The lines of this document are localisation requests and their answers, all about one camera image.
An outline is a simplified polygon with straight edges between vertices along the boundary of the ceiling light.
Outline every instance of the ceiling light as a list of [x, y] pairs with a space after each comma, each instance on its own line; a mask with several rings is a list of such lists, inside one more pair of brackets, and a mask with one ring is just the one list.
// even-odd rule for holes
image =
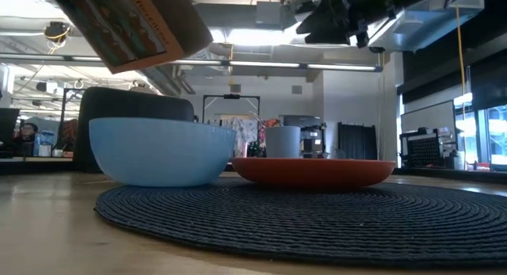
[[[61, 114], [62, 111], [59, 109], [21, 109], [21, 113], [53, 113], [53, 114]], [[78, 110], [66, 110], [66, 114], [79, 114]]]
[[472, 93], [464, 94], [454, 99], [454, 105], [462, 105], [463, 103], [471, 103], [474, 97]]
[[298, 63], [278, 63], [278, 62], [250, 62], [250, 61], [231, 61], [232, 66], [252, 66], [252, 67], [278, 67], [278, 68], [297, 68]]
[[100, 57], [94, 56], [72, 56], [74, 61], [101, 61]]
[[227, 42], [225, 34], [223, 34], [222, 29], [210, 29], [210, 33], [213, 36], [213, 42], [215, 43]]
[[182, 59], [172, 62], [177, 65], [205, 65], [205, 66], [220, 66], [221, 62], [218, 60], [194, 60], [194, 59]]
[[342, 70], [342, 71], [376, 71], [377, 67], [373, 66], [356, 66], [356, 65], [331, 65], [331, 64], [308, 64], [308, 69], [318, 70]]
[[27, 60], [45, 60], [45, 61], [65, 61], [60, 55], [37, 55], [37, 54], [15, 54], [0, 53], [0, 59], [27, 59]]
[[280, 30], [233, 29], [227, 42], [244, 46], [275, 46], [284, 42], [284, 33]]

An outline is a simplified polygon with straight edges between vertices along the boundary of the black round placemat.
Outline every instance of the black round placemat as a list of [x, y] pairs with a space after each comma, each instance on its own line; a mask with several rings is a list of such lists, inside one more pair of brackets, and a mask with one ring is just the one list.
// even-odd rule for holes
[[242, 180], [102, 193], [109, 222], [191, 246], [267, 258], [395, 268], [507, 266], [507, 198], [418, 185], [346, 193]]

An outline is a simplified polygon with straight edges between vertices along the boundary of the wooden table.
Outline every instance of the wooden table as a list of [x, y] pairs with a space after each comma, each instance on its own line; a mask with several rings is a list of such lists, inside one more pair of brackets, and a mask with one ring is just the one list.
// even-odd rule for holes
[[[507, 197], [504, 185], [415, 177], [388, 182]], [[440, 274], [271, 262], [162, 242], [112, 227], [95, 215], [97, 195], [115, 186], [101, 174], [0, 177], [0, 274]]]

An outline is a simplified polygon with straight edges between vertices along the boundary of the black chair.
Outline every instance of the black chair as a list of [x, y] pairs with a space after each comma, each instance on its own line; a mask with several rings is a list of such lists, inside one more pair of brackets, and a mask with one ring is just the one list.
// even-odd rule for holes
[[0, 108], [0, 159], [11, 158], [12, 139], [19, 109]]
[[177, 97], [92, 87], [85, 91], [79, 109], [74, 161], [80, 170], [99, 172], [90, 147], [89, 122], [102, 117], [146, 117], [193, 121], [190, 101]]

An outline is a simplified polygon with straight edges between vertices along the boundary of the plate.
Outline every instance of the plate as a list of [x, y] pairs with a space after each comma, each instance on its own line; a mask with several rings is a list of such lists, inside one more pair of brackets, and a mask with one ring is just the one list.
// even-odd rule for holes
[[348, 159], [232, 159], [243, 178], [290, 189], [357, 189], [379, 184], [394, 162]]

